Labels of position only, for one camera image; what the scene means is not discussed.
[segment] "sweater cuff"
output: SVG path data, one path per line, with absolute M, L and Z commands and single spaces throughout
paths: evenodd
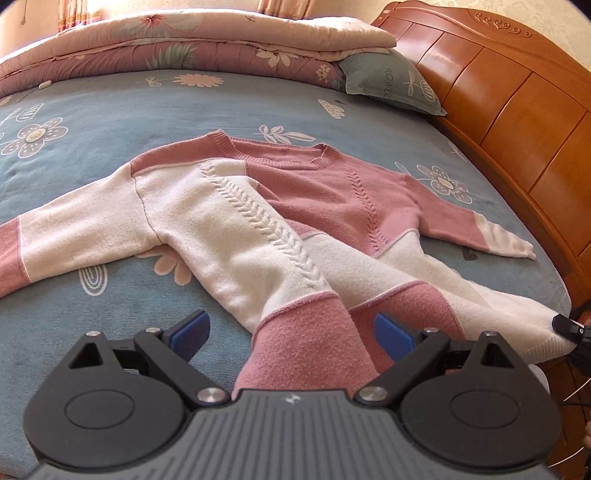
M 233 396 L 258 390 L 335 390 L 353 395 L 378 376 L 353 320 L 334 292 L 303 297 L 269 315 Z
M 0 225 L 0 298 L 29 285 L 22 263 L 20 219 Z
M 486 241 L 487 251 L 503 257 L 531 258 L 535 260 L 534 246 L 508 232 L 501 225 L 489 222 L 480 213 L 474 213 L 476 225 Z

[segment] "pink and white sweater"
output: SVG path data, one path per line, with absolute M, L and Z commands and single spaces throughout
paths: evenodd
M 240 388 L 350 393 L 391 365 L 378 312 L 455 339 L 496 330 L 527 362 L 570 352 L 533 300 L 464 280 L 419 234 L 509 257 L 528 242 L 416 179 L 326 144 L 223 131 L 150 150 L 0 226 L 0 297 L 44 278 L 174 248 L 250 332 Z

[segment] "bed sheet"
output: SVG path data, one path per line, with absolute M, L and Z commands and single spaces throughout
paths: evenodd
M 464 278 L 570 311 L 566 289 L 540 245 L 483 175 L 423 118 L 288 80 L 157 70 L 16 93 L 0 101 L 0 224 L 110 175 L 150 148 L 219 128 L 277 144 L 325 142 L 410 173 L 446 200 L 530 241 L 538 257 L 503 258 L 422 238 L 426 253 Z M 21 476 L 35 465 L 22 411 L 82 333 L 132 336 L 147 326 L 169 327 L 196 309 L 209 312 L 212 332 L 191 364 L 231 389 L 249 356 L 250 334 L 170 249 L 49 278 L 1 299 L 0 471 Z

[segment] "pillowcase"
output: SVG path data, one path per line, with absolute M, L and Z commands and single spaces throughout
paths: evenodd
M 357 53 L 338 64 L 350 95 L 366 95 L 415 112 L 447 115 L 417 68 L 394 49 L 390 49 L 390 55 Z

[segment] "blue gripper pad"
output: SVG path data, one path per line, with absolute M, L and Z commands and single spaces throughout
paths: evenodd
M 162 335 L 162 342 L 174 353 L 189 362 L 209 338 L 209 315 L 203 310 L 197 310 L 166 330 Z
M 420 333 L 383 313 L 378 313 L 374 318 L 374 332 L 376 341 L 394 362 L 399 362 L 412 352 L 420 341 Z

